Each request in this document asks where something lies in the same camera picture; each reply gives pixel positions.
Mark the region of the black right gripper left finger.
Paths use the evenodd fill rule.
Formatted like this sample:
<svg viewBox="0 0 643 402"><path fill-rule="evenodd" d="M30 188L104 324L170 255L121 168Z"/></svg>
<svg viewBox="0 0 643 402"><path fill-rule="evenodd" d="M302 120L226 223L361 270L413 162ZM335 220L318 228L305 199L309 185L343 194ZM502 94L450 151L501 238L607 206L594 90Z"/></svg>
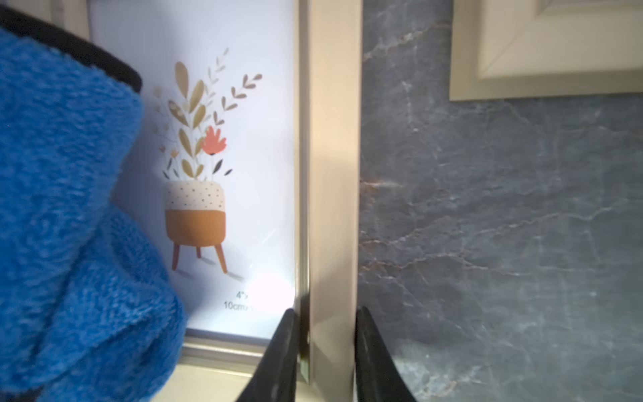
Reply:
<svg viewBox="0 0 643 402"><path fill-rule="evenodd" d="M300 340L300 318L287 309L237 402L294 402Z"/></svg>

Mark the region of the gold frame with plant print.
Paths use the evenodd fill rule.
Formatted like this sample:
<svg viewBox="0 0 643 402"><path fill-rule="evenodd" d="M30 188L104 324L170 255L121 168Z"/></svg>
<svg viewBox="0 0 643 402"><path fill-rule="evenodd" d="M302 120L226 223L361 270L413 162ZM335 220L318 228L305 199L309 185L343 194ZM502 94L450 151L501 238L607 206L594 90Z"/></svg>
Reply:
<svg viewBox="0 0 643 402"><path fill-rule="evenodd" d="M640 93L640 1L456 1L450 100Z"/></svg>

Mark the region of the blue microfiber cloth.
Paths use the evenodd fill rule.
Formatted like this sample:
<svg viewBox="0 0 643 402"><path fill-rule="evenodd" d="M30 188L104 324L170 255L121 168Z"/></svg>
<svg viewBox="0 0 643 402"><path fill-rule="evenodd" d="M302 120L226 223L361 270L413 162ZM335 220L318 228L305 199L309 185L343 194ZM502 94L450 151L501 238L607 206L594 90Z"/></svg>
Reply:
<svg viewBox="0 0 643 402"><path fill-rule="evenodd" d="M148 401L171 376L184 307L158 252L112 204L140 95L1 33L1 397Z"/></svg>

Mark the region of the gold frame with deer print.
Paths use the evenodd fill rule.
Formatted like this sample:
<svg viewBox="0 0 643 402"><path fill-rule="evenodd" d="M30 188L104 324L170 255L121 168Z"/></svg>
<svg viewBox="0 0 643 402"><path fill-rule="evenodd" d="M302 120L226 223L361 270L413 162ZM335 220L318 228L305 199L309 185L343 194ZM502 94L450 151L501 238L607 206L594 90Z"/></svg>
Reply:
<svg viewBox="0 0 643 402"><path fill-rule="evenodd" d="M236 401L287 309L295 401L350 401L357 301L359 1L4 1L130 65L139 134L112 204L184 307L148 401Z"/></svg>

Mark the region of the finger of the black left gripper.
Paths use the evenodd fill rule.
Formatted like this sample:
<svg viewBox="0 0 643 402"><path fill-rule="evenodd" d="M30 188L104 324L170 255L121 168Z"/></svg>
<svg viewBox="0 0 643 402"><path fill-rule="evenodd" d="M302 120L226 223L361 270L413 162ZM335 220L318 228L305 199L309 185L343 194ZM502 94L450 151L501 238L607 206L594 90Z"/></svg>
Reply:
<svg viewBox="0 0 643 402"><path fill-rule="evenodd" d="M116 81L129 85L136 93L142 89L142 78L130 65L119 60L88 40L68 33L26 13L1 6L1 28L21 37L30 38L42 45L71 56L82 65L97 67Z"/></svg>

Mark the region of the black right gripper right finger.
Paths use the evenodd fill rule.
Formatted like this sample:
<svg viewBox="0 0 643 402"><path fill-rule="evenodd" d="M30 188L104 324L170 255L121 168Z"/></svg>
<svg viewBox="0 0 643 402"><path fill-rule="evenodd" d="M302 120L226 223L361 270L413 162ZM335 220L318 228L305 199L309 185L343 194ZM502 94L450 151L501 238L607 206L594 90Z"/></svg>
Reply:
<svg viewBox="0 0 643 402"><path fill-rule="evenodd" d="M416 402L366 307L356 314L355 383L360 402Z"/></svg>

